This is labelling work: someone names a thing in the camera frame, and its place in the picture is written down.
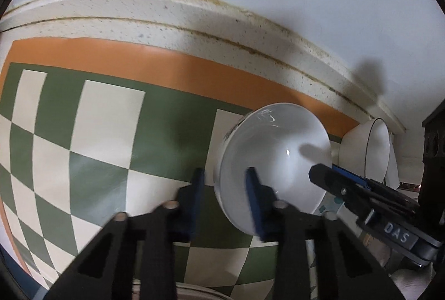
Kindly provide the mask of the right hand white glove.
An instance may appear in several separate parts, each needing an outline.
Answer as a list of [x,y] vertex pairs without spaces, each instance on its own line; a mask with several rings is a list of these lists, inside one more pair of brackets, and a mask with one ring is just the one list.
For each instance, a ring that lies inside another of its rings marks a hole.
[[419,266],[385,244],[374,256],[405,299],[419,299],[436,274],[432,264]]

